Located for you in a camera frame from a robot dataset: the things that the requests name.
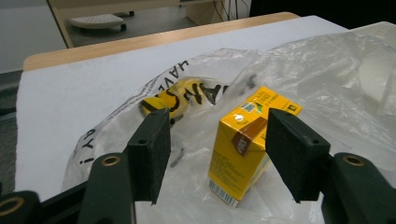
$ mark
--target yellow juice box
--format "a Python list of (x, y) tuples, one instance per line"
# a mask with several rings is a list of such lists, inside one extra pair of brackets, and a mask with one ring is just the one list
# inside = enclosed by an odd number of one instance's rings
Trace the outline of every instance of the yellow juice box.
[(284, 96), (261, 87), (219, 121), (209, 187), (231, 207), (237, 206), (269, 164), (265, 134), (270, 107), (293, 115), (302, 110)]

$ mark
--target transparent plastic bag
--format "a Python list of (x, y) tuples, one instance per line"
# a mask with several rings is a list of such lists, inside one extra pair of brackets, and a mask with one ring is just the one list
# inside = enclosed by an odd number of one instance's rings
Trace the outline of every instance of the transparent plastic bag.
[[(228, 51), (241, 57), (245, 57), (243, 52), (250, 52), (220, 50)], [(219, 77), (228, 76), (229, 64), (217, 67), (212, 53), (198, 57), (198, 61), (189, 60), (209, 65), (205, 68), (207, 74), (197, 76), (213, 77), (211, 69), (221, 74), (224, 71)], [(239, 68), (233, 68), (232, 82), (229, 78), (217, 80), (229, 87), (215, 105), (205, 109), (188, 107), (183, 119), (173, 125), (172, 153), (158, 203), (136, 203), (138, 223), (324, 222), (322, 195), (317, 202), (297, 204), (273, 164), (235, 209), (208, 186), (207, 171), (219, 119), (260, 86), (302, 105), (299, 118), (331, 143), (332, 155), (341, 151), (361, 155), (372, 161), (393, 187), (396, 185), (395, 49), (368, 35), (342, 33), (290, 42), (263, 55), (256, 53)], [(228, 55), (223, 55), (221, 59), (227, 61)], [(381, 78), (367, 76), (367, 64), (373, 71), (381, 71)], [(380, 99), (373, 98), (370, 87), (362, 83), (382, 87)], [(68, 174), (74, 178), (78, 172)]]

